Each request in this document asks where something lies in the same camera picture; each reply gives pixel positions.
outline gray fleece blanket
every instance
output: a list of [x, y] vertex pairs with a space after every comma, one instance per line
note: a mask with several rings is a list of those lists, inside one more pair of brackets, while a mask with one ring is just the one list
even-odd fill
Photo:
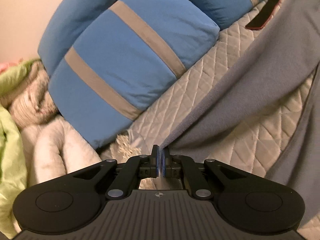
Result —
[[302, 116], [266, 178], [303, 197], [301, 224], [320, 210], [320, 0], [286, 0], [281, 11], [219, 83], [166, 138], [171, 154], [203, 162], [240, 121], [294, 91], [314, 71]]

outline blue striped pillow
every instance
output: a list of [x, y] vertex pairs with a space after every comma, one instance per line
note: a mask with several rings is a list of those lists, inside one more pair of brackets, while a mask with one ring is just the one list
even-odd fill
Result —
[[[219, 27], [188, 0], [120, 0], [102, 13], [75, 41], [49, 85], [61, 114], [94, 148], [114, 140], [179, 78], [118, 16], [124, 9], [157, 33], [185, 71], [218, 38]], [[150, 42], [162, 46], [160, 40]]]

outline green blanket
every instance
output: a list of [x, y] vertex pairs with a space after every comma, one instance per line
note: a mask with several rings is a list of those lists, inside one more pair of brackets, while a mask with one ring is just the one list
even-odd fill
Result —
[[27, 168], [19, 130], [9, 112], [0, 106], [0, 231], [8, 238], [13, 227], [12, 205], [26, 188]]
[[[10, 67], [0, 75], [0, 96], [21, 83], [33, 62]], [[9, 112], [0, 105], [0, 231], [8, 238], [17, 234], [13, 227], [12, 205], [26, 184], [27, 168], [21, 136]]]
[[21, 83], [30, 72], [31, 65], [34, 61], [33, 59], [10, 67], [0, 75], [0, 96], [15, 89]]

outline beige wall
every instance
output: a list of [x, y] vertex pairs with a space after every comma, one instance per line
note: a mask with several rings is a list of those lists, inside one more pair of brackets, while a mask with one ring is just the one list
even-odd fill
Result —
[[0, 0], [0, 62], [38, 57], [37, 47], [62, 0]]

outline black strap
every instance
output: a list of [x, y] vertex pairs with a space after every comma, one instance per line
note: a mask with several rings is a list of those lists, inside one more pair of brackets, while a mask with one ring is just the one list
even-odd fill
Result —
[[258, 13], [258, 15], [245, 26], [246, 29], [262, 29], [267, 24], [268, 20], [271, 18], [271, 15], [279, 2], [280, 0], [268, 0], [265, 6], [262, 8], [262, 10]]

